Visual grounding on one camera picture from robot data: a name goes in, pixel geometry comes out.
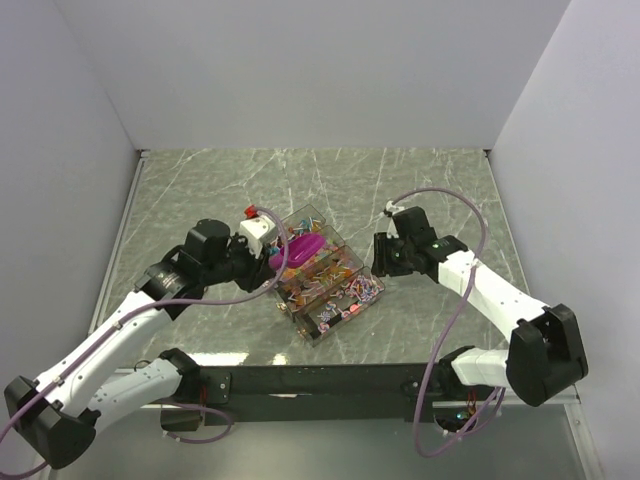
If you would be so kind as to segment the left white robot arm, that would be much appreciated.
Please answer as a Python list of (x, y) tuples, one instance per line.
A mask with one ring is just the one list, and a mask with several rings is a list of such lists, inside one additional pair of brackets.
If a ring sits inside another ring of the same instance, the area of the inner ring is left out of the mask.
[(5, 388), (10, 419), (2, 432), (17, 432), (51, 468), (60, 469), (141, 406), (170, 397), (193, 399), (200, 388), (199, 366), (179, 350), (118, 380), (111, 376), (127, 355), (188, 306), (204, 304), (207, 287), (234, 282), (247, 300), (273, 288), (282, 275), (269, 266), (273, 235), (285, 241), (288, 231), (267, 209), (242, 221), (236, 233), (218, 220), (198, 221), (69, 355), (36, 379), (18, 376)]

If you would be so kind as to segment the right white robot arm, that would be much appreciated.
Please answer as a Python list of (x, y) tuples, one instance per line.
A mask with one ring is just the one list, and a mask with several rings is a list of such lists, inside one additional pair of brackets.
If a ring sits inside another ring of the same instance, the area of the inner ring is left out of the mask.
[(477, 260), (454, 236), (440, 237), (425, 211), (387, 204), (395, 231), (374, 236), (376, 276), (428, 276), (465, 299), (508, 343), (505, 350), (463, 347), (439, 363), (439, 387), (460, 399), (473, 386), (512, 390), (529, 406), (540, 406), (589, 373), (575, 313), (525, 294)]

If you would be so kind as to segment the magenta plastic scoop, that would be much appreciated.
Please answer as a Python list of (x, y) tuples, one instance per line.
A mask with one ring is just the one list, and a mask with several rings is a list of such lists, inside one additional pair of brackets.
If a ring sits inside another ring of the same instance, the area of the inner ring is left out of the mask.
[(283, 264), (287, 268), (299, 268), (311, 259), (326, 243), (325, 238), (318, 233), (301, 235), (288, 243), (288, 260), (284, 261), (284, 248), (279, 248), (269, 258), (269, 266), (278, 270)]

